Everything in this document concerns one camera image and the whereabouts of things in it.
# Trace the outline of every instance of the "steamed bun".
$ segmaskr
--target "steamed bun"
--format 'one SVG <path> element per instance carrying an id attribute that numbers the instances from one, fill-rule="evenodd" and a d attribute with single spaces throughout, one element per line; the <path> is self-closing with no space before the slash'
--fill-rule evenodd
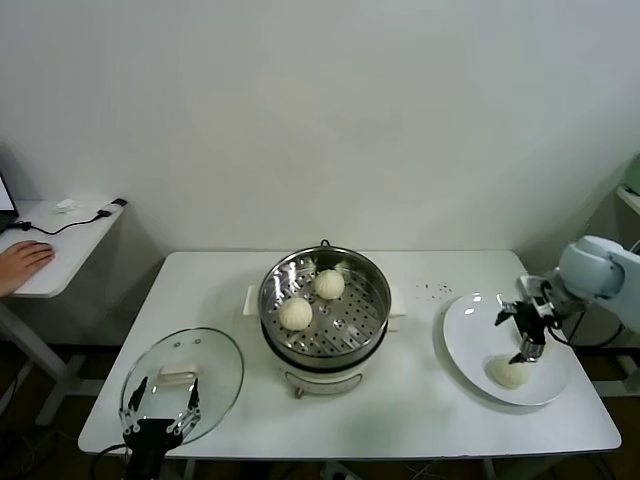
<path id="1" fill-rule="evenodd" d="M 529 368 L 523 363 L 509 364 L 509 360 L 507 356 L 494 357 L 487 364 L 487 370 L 496 383 L 515 390 L 529 383 Z"/>
<path id="2" fill-rule="evenodd" d="M 325 300 L 335 300 L 344 291 L 344 278 L 335 270 L 320 272 L 313 282 L 316 294 Z"/>
<path id="3" fill-rule="evenodd" d="M 290 298 L 280 307 L 279 317 L 287 330 L 304 330 L 313 319 L 313 311 L 304 298 Z"/>

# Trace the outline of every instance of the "laptop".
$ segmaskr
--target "laptop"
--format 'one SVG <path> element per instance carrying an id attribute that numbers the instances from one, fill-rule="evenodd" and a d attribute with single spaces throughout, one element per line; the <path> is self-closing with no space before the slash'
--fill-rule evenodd
<path id="1" fill-rule="evenodd" d="M 9 193 L 7 184 L 0 173 L 0 233 L 6 230 L 7 225 L 18 219 L 18 209 Z"/>

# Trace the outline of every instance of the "white wall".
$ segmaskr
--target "white wall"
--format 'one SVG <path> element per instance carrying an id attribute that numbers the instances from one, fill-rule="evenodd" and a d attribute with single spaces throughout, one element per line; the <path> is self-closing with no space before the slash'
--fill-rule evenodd
<path id="1" fill-rule="evenodd" d="M 544 265 L 639 147 L 639 15 L 635 0 L 0 2 L 0 137 L 25 195 L 132 202 L 111 307 L 179 249 L 326 237 Z"/>

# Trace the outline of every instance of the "cable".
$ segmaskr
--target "cable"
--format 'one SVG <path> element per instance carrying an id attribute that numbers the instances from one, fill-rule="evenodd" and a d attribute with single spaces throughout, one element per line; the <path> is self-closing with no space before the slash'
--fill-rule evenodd
<path id="1" fill-rule="evenodd" d="M 297 466 L 298 466 L 298 463 L 293 463 L 292 465 L 289 465 L 289 467 L 287 467 L 287 469 L 284 472 L 282 472 L 282 475 L 278 477 L 278 480 L 285 480 L 289 475 L 291 475 L 291 472 L 293 472 Z"/>
<path id="2" fill-rule="evenodd" d="M 105 448 L 100 453 L 98 453 L 91 460 L 91 480 L 96 480 L 96 466 L 102 457 L 104 457 L 107 453 L 113 452 L 114 450 L 118 450 L 119 448 L 127 448 L 124 443 L 118 443 L 116 445 L 111 445 L 110 447 Z"/>
<path id="3" fill-rule="evenodd" d="M 28 434 L 34 432 L 42 432 L 47 431 L 47 428 L 36 428 L 32 432 L 20 433 L 15 430 L 5 430 L 0 433 L 0 438 L 2 436 L 6 437 L 6 442 L 8 443 L 8 448 L 13 447 L 19 443 L 22 443 L 26 448 L 27 452 L 21 459 L 19 463 L 20 471 L 16 474 L 1 476 L 0 480 L 19 480 L 23 478 L 31 478 L 35 472 L 37 472 L 40 468 L 42 468 L 55 454 L 58 444 L 60 443 L 60 438 L 68 438 L 73 440 L 72 437 L 60 432 L 58 430 L 49 431 L 43 439 L 41 439 L 35 446 L 31 443 Z M 51 449 L 47 452 L 47 454 L 38 462 L 37 455 L 38 451 L 42 448 L 42 446 L 48 442 L 49 439 L 53 438 L 54 442 L 51 446 Z"/>
<path id="4" fill-rule="evenodd" d="M 620 336 L 620 334 L 622 333 L 622 331 L 624 330 L 624 325 L 620 325 L 618 327 L 618 329 L 616 330 L 616 333 L 614 333 L 613 335 L 611 335 L 611 337 L 609 337 L 608 339 L 606 339 L 604 342 L 600 342 L 600 343 L 596 343 L 595 345 L 574 345 L 571 342 L 567 342 L 566 340 L 561 339 L 560 337 L 558 337 L 558 335 L 556 335 L 556 333 L 553 331 L 553 329 L 551 328 L 551 326 L 547 327 L 547 330 L 549 331 L 549 334 L 559 343 L 566 345 L 568 347 L 571 347 L 573 349 L 580 349 L 580 348 L 603 348 L 606 347 L 607 345 L 609 345 L 611 342 L 613 342 L 616 338 L 618 338 Z"/>
<path id="5" fill-rule="evenodd" d="M 573 340 L 573 337 L 576 334 L 576 331 L 578 330 L 578 327 L 580 326 L 580 324 L 582 323 L 582 320 L 584 320 L 584 316 L 587 313 L 587 311 L 585 310 L 584 312 L 582 312 L 580 314 L 580 317 L 578 318 L 578 321 L 576 322 L 576 324 L 573 326 L 573 330 L 571 330 L 571 333 L 569 334 L 569 337 L 567 338 L 568 342 L 571 342 L 571 340 Z"/>
<path id="6" fill-rule="evenodd" d="M 591 463 L 591 465 L 593 465 L 593 467 L 598 471 L 598 475 L 600 475 L 600 478 L 604 479 L 604 480 L 614 480 L 613 477 L 609 477 L 602 469 L 602 467 L 600 466 L 600 464 L 598 462 L 596 462 L 595 458 L 591 457 L 591 456 L 587 456 L 587 460 L 589 460 L 589 462 Z"/>
<path id="7" fill-rule="evenodd" d="M 78 225 L 88 225 L 89 223 L 93 223 L 93 222 L 95 222 L 96 220 L 98 220 L 100 218 L 110 217 L 115 212 L 117 212 L 119 209 L 121 209 L 124 206 L 126 206 L 127 203 L 128 202 L 126 200 L 122 199 L 122 198 L 116 198 L 113 202 L 111 202 L 108 205 L 105 205 L 100 210 L 98 210 L 96 212 L 95 217 L 93 217 L 92 219 L 85 220 L 85 221 L 82 221 L 82 222 L 69 223 L 68 225 L 60 227 L 58 230 L 55 230 L 53 232 L 49 232 L 48 230 L 45 230 L 44 228 L 40 228 L 40 227 L 38 227 L 38 226 L 34 225 L 33 223 L 28 222 L 28 221 L 10 223 L 8 225 L 5 225 L 5 228 L 6 229 L 22 230 L 23 232 L 26 232 L 26 231 L 29 231 L 29 230 L 37 230 L 39 232 L 44 233 L 45 235 L 57 235 L 60 232 L 64 232 L 67 228 L 77 227 Z"/>
<path id="8" fill-rule="evenodd" d="M 96 215 L 91 220 L 85 220 L 84 222 L 69 223 L 68 225 L 65 225 L 64 227 L 60 227 L 58 230 L 55 230 L 54 232 L 48 232 L 47 230 L 44 230 L 43 228 L 36 227 L 35 225 L 31 225 L 30 229 L 37 230 L 37 231 L 42 232 L 42 233 L 44 233 L 46 235 L 57 235 L 60 232 L 64 232 L 67 228 L 77 227 L 78 225 L 88 225 L 89 223 L 95 222 L 99 218 L 102 218 L 102 216 L 101 215 Z"/>
<path id="9" fill-rule="evenodd" d="M 597 458 L 598 460 L 600 460 L 600 463 L 602 463 L 602 465 L 604 466 L 605 470 L 607 471 L 607 474 L 609 475 L 609 478 L 611 480 L 616 480 L 616 476 L 613 473 L 613 470 L 609 466 L 609 463 L 607 463 L 607 461 L 604 459 L 604 457 L 602 455 L 597 455 Z"/>
<path id="10" fill-rule="evenodd" d="M 7 411 L 11 407 L 13 403 L 13 399 L 16 396 L 16 390 L 18 390 L 18 377 L 20 376 L 20 370 L 16 369 L 15 375 L 13 376 L 13 388 L 11 389 L 11 396 L 9 397 L 9 401 L 7 402 L 7 406 L 4 407 L 4 410 L 0 412 L 0 422 L 4 420 L 4 416 L 7 414 Z"/>

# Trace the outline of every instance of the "white plate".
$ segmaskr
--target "white plate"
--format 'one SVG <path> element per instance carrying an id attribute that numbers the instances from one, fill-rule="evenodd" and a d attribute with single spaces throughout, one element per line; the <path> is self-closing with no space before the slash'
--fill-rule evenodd
<path id="1" fill-rule="evenodd" d="M 513 319 L 494 326 L 500 310 L 496 295 L 455 301 L 444 318 L 444 340 L 451 358 L 471 382 L 499 400 L 527 406 L 549 403 L 569 383 L 571 349 L 547 336 L 542 357 L 527 364 L 529 383 L 515 390 L 497 384 L 485 371 L 487 362 L 497 355 L 515 355 L 521 338 Z"/>

